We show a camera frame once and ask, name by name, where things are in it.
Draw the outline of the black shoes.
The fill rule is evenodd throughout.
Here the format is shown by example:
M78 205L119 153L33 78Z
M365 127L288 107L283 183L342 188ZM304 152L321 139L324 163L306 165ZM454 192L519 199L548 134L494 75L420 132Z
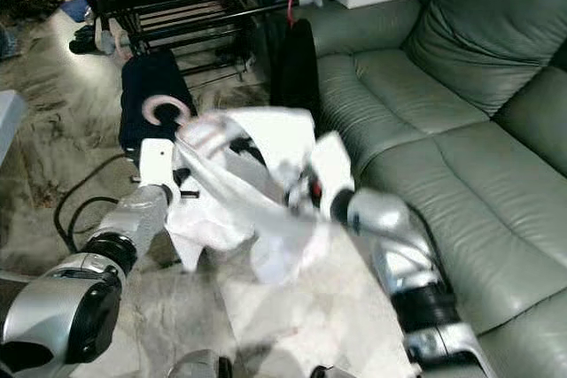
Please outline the black shoes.
M96 43L96 26L93 23L89 23L74 31L73 39L69 42L68 49L74 55L97 53L99 49Z

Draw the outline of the bright blue cloth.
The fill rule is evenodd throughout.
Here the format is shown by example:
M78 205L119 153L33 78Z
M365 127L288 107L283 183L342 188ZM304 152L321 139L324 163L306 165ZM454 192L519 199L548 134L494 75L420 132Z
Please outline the bright blue cloth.
M67 0L61 3L59 9L76 23L88 20L89 3L86 0Z

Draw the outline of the pale pink plastic hanger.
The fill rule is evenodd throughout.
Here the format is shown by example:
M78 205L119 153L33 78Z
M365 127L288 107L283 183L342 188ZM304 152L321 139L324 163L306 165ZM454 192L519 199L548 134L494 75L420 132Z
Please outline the pale pink plastic hanger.
M118 66L124 66L133 56L130 40L125 31L103 31L105 47L110 47L109 56L114 59Z
M142 103L143 118L162 138L211 157L232 140L227 121L219 116L199 116L181 99L170 95L149 97Z

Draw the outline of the white folding table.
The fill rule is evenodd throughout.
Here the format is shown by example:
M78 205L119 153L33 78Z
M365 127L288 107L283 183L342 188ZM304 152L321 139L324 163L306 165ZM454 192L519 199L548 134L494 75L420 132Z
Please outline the white folding table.
M15 89L0 91L0 162L4 162L18 127L26 114L26 102Z

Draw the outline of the black hanging garment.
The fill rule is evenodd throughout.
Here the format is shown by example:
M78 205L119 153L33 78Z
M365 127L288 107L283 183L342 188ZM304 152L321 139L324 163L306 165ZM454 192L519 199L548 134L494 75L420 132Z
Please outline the black hanging garment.
M272 106L320 111L317 57L311 23L300 19L288 27L273 59L270 96Z

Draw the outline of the dark green cloth pile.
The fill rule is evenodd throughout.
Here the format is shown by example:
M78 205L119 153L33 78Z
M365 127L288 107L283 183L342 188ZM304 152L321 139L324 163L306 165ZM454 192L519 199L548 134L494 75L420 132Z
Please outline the dark green cloth pile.
M0 11L11 22L39 22L49 18L62 0L0 0Z

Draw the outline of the grey robot left leg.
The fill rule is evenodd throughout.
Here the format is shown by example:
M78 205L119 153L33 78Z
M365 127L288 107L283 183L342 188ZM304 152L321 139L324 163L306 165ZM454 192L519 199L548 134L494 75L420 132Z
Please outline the grey robot left leg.
M165 378L230 378L230 360L214 350L187 353L167 371Z

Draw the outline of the grey robot leg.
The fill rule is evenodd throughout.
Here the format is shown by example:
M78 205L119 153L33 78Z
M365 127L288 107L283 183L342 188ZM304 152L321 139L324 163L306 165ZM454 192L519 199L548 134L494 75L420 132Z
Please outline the grey robot leg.
M167 371L165 378L230 378L230 360L214 350L187 353Z
M356 378L348 371L336 366L315 366L308 378Z

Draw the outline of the grey robot right leg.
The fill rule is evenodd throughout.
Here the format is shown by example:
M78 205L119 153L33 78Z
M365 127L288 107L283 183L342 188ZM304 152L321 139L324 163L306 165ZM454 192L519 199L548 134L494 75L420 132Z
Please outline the grey robot right leg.
M356 378L348 371L336 366L315 366L308 378Z

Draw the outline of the navy hanging garment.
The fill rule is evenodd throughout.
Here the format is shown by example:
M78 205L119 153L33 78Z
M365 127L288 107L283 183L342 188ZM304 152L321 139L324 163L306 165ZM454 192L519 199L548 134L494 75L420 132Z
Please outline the navy hanging garment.
M196 106L185 83L175 56L169 50L137 55L122 67L121 71L121 115L119 120L119 144L125 155L136 162L139 147L146 138L175 139L175 115L178 108L170 105L159 108L155 118L162 120L154 126L144 117L147 98L170 96L186 105L188 118L196 115Z

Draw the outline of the white shirt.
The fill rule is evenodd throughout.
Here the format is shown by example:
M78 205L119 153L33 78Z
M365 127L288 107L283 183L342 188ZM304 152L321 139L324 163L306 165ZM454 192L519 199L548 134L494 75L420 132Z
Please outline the white shirt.
M315 121L303 108L228 108L187 119L175 134L175 166L187 169L181 188L191 197L171 204L165 224L183 268L198 268L206 250L252 242L252 272L280 284L320 259L329 224L286 200L315 146Z

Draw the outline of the grey green leather sofa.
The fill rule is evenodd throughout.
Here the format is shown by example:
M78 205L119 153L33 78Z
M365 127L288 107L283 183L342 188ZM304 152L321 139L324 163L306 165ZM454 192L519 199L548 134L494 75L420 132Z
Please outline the grey green leather sofa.
M567 378L567 0L296 7L317 131L424 220L499 378ZM268 81L288 23L258 42Z

